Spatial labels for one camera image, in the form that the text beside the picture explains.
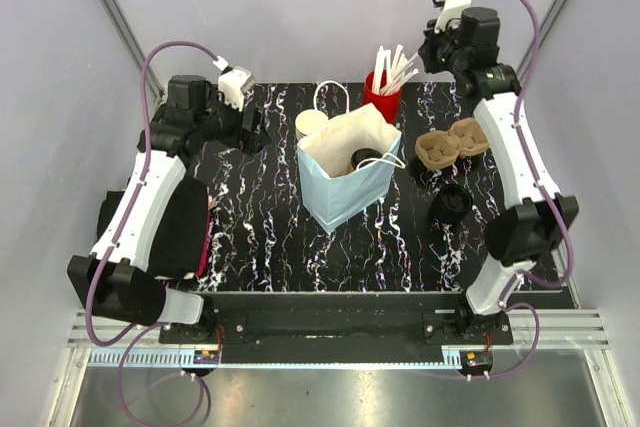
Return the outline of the black plastic cup lid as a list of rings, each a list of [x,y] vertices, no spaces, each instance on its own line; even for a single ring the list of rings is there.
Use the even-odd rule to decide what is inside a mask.
[[[360,166],[364,166],[367,162],[380,159],[382,154],[373,148],[361,148],[356,150],[350,159],[350,165],[353,170],[357,170]]]

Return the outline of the light blue paper bag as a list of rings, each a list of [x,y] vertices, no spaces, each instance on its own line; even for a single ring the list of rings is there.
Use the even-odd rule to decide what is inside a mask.
[[[304,207],[331,233],[382,199],[397,169],[402,133],[372,103],[346,108],[297,144]]]

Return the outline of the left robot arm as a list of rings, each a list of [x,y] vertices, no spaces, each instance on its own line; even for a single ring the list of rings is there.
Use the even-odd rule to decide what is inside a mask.
[[[196,343],[214,335],[216,319],[204,298],[165,283],[206,267],[209,192],[189,172],[203,147],[219,142],[254,155],[269,142],[262,110],[245,101],[252,84],[241,67],[226,68],[217,83],[198,75],[169,80],[165,102],[140,134],[126,189],[103,202],[97,242],[89,255],[69,261],[68,277],[88,316],[181,324]]]

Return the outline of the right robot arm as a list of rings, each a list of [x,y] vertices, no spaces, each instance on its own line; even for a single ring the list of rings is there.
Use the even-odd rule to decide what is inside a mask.
[[[521,278],[555,250],[575,220],[575,197],[564,196],[545,171],[513,68],[498,60],[500,20],[485,7],[443,7],[428,22],[419,49],[428,73],[449,72],[458,93],[477,102],[474,119],[487,137],[504,194],[503,213],[485,228],[488,256],[454,314],[466,343],[482,341],[506,321],[506,303]]]

